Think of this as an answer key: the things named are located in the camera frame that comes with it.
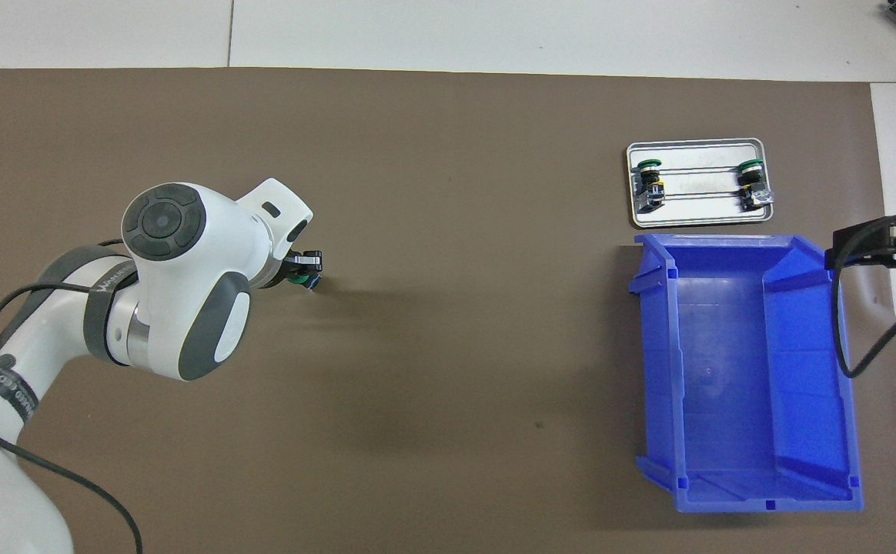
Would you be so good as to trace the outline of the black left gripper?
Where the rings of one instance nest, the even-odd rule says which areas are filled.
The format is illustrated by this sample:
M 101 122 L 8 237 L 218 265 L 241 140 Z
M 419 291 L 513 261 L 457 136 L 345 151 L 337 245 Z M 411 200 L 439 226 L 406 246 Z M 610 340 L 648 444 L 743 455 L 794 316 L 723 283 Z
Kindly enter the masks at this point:
M 322 272 L 321 250 L 289 250 L 286 259 L 280 260 L 278 270 L 266 281 L 266 288 L 276 287 L 285 280 L 290 284 L 318 284 Z

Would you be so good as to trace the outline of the brown table mat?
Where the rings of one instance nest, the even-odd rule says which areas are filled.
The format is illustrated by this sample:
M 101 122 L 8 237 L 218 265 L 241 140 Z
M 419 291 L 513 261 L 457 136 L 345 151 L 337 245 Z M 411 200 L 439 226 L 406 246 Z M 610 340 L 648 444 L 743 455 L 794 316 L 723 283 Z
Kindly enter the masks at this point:
M 896 554 L 896 345 L 853 383 L 862 512 L 690 515 L 645 479 L 625 148 L 757 138 L 773 218 L 884 213 L 871 87 L 297 69 L 0 70 L 0 298 L 163 182 L 314 211 L 197 382 L 90 358 L 22 445 L 146 554 Z

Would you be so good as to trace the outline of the silver metal tray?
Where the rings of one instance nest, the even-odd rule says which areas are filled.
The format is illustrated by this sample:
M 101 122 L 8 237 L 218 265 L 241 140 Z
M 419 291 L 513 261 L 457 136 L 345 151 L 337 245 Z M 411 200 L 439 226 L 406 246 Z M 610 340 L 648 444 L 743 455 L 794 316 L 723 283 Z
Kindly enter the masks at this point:
M 665 203 L 650 213 L 638 213 L 635 199 L 638 162 L 658 159 L 665 183 Z M 632 223 L 639 229 L 764 223 L 773 204 L 754 212 L 741 211 L 737 166 L 762 159 L 766 178 L 764 143 L 757 138 L 712 138 L 634 142 L 625 149 L 627 190 Z

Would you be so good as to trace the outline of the blue plastic storage bin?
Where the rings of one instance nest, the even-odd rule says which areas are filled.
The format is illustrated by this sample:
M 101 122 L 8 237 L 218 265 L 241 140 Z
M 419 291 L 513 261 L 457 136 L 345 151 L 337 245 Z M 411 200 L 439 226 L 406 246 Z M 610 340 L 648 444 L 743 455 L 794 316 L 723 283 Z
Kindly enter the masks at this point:
M 824 253 L 799 235 L 634 241 L 643 476 L 681 513 L 863 511 Z

